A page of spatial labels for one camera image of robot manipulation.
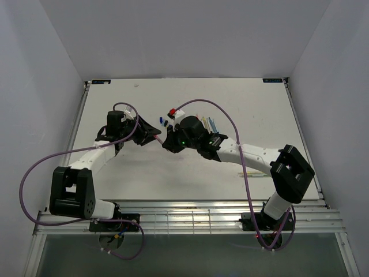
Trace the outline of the black cap whiteboard marker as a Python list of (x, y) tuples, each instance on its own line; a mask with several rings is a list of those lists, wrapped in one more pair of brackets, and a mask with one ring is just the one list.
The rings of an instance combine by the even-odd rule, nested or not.
[(207, 120), (208, 120), (209, 126), (212, 128), (213, 125), (212, 125), (211, 119), (209, 117), (207, 117)]

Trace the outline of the blue pen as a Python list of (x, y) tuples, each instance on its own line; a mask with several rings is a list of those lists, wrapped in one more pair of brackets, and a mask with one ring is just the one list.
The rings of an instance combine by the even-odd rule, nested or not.
[(213, 130), (213, 132), (214, 133), (218, 133), (218, 130), (217, 130), (217, 128), (216, 128), (216, 125), (215, 125), (215, 122), (214, 122), (214, 120), (213, 119), (211, 119), (211, 122), (212, 122), (212, 130)]

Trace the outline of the pink pen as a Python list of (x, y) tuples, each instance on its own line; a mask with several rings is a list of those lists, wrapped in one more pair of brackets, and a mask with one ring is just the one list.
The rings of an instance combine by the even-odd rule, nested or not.
[(160, 144), (163, 144), (162, 139), (161, 139), (158, 135), (155, 135), (155, 139), (156, 139)]

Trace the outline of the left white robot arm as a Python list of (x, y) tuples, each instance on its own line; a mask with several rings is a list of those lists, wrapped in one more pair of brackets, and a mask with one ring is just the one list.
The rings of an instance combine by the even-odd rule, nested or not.
[(124, 146), (133, 141), (145, 146), (161, 131), (141, 117), (127, 111), (109, 111), (107, 123), (98, 131), (91, 150), (66, 167), (57, 167), (52, 174), (49, 210), (53, 215), (77, 219), (102, 219), (109, 230), (122, 225), (122, 216), (115, 203), (97, 199), (94, 177)]

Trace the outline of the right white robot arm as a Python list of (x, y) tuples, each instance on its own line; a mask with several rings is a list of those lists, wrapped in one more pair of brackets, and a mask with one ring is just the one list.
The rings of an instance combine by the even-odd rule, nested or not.
[(268, 199), (261, 215), (263, 227), (274, 229), (292, 204), (301, 203), (315, 172), (293, 145), (282, 149), (238, 144), (224, 134), (208, 131), (193, 115), (179, 110), (170, 117), (163, 148), (177, 154), (186, 148), (196, 150), (203, 158), (217, 162), (245, 165), (270, 176), (275, 192)]

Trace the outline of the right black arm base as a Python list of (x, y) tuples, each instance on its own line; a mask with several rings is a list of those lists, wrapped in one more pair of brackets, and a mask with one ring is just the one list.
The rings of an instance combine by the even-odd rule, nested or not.
[[(272, 219), (271, 217), (265, 215), (263, 212), (256, 212), (254, 214), (256, 223), (260, 231), (277, 231), (282, 225), (285, 215), (287, 215), (287, 219), (284, 223), (283, 230), (291, 231), (293, 228), (294, 219), (290, 212), (285, 212), (283, 216), (278, 220)], [(242, 213), (239, 222), (242, 224), (243, 231), (255, 231), (255, 226), (251, 218), (251, 213)]]

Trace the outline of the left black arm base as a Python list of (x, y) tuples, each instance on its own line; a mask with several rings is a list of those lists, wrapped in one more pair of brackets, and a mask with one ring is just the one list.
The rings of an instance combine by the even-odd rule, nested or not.
[[(140, 214), (120, 214), (118, 219), (129, 220), (139, 224), (140, 217)], [(135, 224), (126, 222), (92, 222), (89, 225), (89, 231), (95, 233), (137, 232), (139, 228)]]

